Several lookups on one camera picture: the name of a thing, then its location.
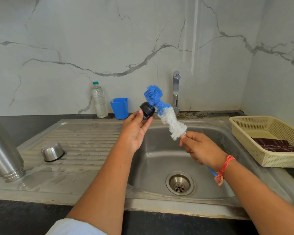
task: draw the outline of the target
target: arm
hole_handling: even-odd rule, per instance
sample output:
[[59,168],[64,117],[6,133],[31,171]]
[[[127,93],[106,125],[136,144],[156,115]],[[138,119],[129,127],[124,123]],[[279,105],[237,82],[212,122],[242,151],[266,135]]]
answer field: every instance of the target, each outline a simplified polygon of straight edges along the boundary
[[120,136],[105,163],[67,218],[87,222],[109,235],[121,234],[132,158],[153,119],[149,118],[143,125],[142,118],[139,110],[124,121]]
[[[219,171],[227,154],[201,133],[187,132],[180,146],[199,164]],[[294,234],[294,207],[283,200],[236,160],[229,162],[223,177],[243,205],[260,234]]]

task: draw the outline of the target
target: red thread bracelet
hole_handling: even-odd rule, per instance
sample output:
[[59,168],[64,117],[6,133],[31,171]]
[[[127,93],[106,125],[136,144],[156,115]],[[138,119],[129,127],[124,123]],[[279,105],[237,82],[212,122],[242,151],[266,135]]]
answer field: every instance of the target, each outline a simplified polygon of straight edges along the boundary
[[217,176],[214,178],[219,186],[223,184],[223,173],[226,170],[226,168],[228,167],[229,162],[231,160],[235,160],[235,158],[232,157],[231,155],[228,155],[223,167],[217,172]]

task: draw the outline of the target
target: white sleeve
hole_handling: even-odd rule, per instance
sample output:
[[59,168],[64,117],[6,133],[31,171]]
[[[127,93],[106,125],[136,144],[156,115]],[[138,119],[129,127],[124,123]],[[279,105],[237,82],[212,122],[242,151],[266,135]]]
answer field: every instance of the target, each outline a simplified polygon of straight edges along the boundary
[[104,232],[89,223],[64,218],[56,221],[46,235],[106,235]]

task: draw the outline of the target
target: white bristle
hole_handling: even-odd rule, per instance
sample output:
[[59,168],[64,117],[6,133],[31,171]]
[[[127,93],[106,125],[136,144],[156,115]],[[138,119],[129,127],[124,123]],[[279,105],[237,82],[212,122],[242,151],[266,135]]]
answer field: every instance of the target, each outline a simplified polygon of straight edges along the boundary
[[177,140],[181,135],[186,135],[187,126],[176,119],[172,107],[165,108],[163,114],[159,117],[162,123],[169,125],[169,131],[173,140]]

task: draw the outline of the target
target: chrome tap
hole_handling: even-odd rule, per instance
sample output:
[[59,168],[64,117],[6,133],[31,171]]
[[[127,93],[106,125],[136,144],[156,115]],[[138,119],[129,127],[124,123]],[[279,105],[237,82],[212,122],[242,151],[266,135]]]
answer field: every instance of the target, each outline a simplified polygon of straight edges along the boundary
[[173,104],[174,113],[177,114],[180,112],[178,102],[179,102],[179,80],[181,75],[179,71],[174,71],[173,73]]

